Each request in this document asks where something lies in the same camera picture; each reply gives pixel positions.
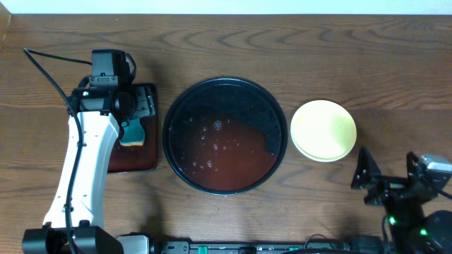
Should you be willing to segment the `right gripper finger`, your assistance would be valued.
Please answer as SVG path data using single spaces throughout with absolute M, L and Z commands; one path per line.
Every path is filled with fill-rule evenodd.
M 350 184 L 351 189 L 370 188 L 381 171 L 367 148 L 361 147 L 358 154 L 357 167 Z
M 406 163 L 408 178 L 410 180 L 417 180 L 419 173 L 417 169 L 417 163 L 419 162 L 419 157 L 414 152 L 408 152 L 406 154 Z

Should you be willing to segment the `green orange sponge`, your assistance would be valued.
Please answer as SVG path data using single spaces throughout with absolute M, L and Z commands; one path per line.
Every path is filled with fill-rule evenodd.
M 143 146 L 145 142 L 145 131 L 140 119 L 131 119 L 121 123 L 123 136 L 119 143 L 124 147 Z

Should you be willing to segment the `yellow plate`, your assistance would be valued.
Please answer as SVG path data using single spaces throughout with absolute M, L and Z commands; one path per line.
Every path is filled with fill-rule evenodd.
M 346 157 L 355 146 L 357 127 L 344 107 L 318 99 L 296 110 L 290 122 L 290 136 L 305 157 L 334 162 Z

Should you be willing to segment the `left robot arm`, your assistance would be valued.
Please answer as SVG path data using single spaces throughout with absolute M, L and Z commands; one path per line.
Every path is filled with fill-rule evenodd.
M 95 49 L 92 73 L 64 96 L 69 142 L 56 195 L 39 229 L 25 231 L 24 253 L 159 253 L 145 233 L 105 231 L 109 174 L 145 171 L 157 162 L 156 89 L 135 83 L 129 53 Z

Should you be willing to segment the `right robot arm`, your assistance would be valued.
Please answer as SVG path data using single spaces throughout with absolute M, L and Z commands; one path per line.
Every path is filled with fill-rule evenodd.
M 359 150 L 357 168 L 350 184 L 365 189 L 364 203 L 382 206 L 396 253 L 450 253 L 451 212 L 425 215 L 423 204 L 442 195 L 451 180 L 451 163 L 440 156 L 406 154 L 407 176 L 384 176 L 367 148 Z

